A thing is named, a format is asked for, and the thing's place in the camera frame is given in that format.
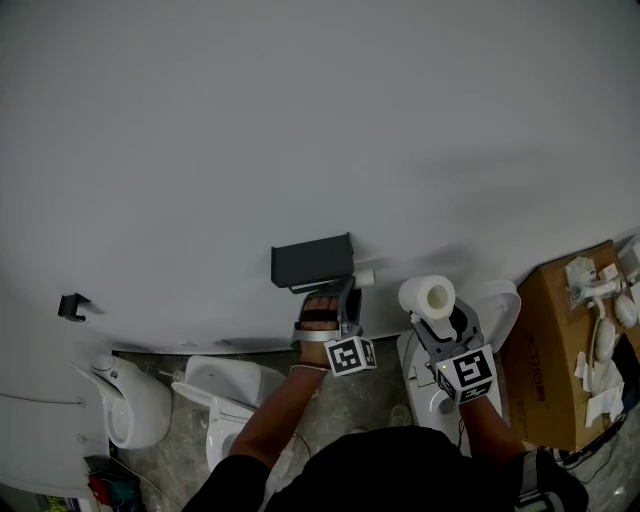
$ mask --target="toilet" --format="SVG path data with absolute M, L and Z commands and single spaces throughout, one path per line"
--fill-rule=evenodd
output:
M 457 294 L 478 315 L 485 343 L 497 353 L 511 332 L 521 300 L 511 281 L 489 281 Z M 466 430 L 460 431 L 461 416 L 457 407 L 449 407 L 448 395 L 440 389 L 427 368 L 429 353 L 422 347 L 413 330 L 402 333 L 397 341 L 398 355 L 414 422 L 443 432 L 463 455 L 469 456 Z M 502 416 L 499 386 L 493 385 L 487 397 Z
M 254 411 L 284 379 L 276 370 L 248 361 L 189 358 L 184 382 L 174 382 L 171 387 L 209 409 L 206 454 L 210 471 L 228 455 Z
M 71 366 L 98 387 L 106 431 L 118 448 L 147 448 L 167 435 L 171 422 L 169 388 L 115 356 L 98 356 L 90 372 Z

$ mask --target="cardboard box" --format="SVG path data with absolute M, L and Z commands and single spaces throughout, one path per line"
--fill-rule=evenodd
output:
M 518 287 L 522 310 L 502 347 L 511 428 L 523 440 L 576 451 L 600 436 L 608 417 L 585 427 L 590 394 L 574 377 L 580 351 L 589 353 L 594 314 L 586 306 L 569 310 L 564 267 L 576 256 L 592 258 L 596 270 L 611 263 L 620 268 L 612 242 L 545 263 Z M 605 300 L 607 317 L 618 333 L 627 333 L 640 354 L 640 327 L 624 329 Z

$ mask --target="black and white marker cube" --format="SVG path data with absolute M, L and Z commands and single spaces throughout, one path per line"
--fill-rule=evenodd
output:
M 495 380 L 490 345 L 436 364 L 436 382 L 456 404 L 486 395 Z
M 331 340 L 324 344 L 331 370 L 336 376 L 351 375 L 376 368 L 373 343 L 360 336 Z

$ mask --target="tile floor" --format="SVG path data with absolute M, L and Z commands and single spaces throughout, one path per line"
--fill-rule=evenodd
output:
M 298 431 L 312 453 L 347 434 L 353 428 L 377 429 L 387 426 L 391 408 L 408 405 L 402 382 L 395 340 L 376 342 L 380 367 L 350 378 L 328 376 L 301 421 Z M 141 369 L 147 364 L 173 372 L 184 370 L 187 357 L 155 354 L 121 354 Z M 231 356 L 254 361 L 286 373 L 296 361 L 293 352 Z M 167 385 L 171 377 L 156 376 Z M 144 450 L 120 450 L 118 457 L 149 479 L 179 505 L 189 501 L 209 475 L 205 457 L 208 411 L 173 393 L 173 415 L 167 437 Z M 631 411 L 618 433 L 593 457 L 573 470 L 585 485 L 591 512 L 625 511 L 640 493 L 640 407 Z M 299 439 L 294 439 L 272 472 L 267 492 L 286 486 L 302 470 L 309 455 Z M 178 507 L 141 483 L 145 505 L 150 512 L 176 512 Z

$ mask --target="hand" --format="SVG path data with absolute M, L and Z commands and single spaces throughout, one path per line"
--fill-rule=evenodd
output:
M 313 297 L 308 299 L 302 307 L 304 311 L 315 309 L 329 309 L 336 311 L 338 309 L 337 297 Z M 300 328 L 305 331 L 335 331 L 338 328 L 338 321 L 335 322 L 302 322 Z M 329 359 L 324 348 L 324 343 L 301 341 L 300 361 L 307 363 L 315 363 L 328 365 Z

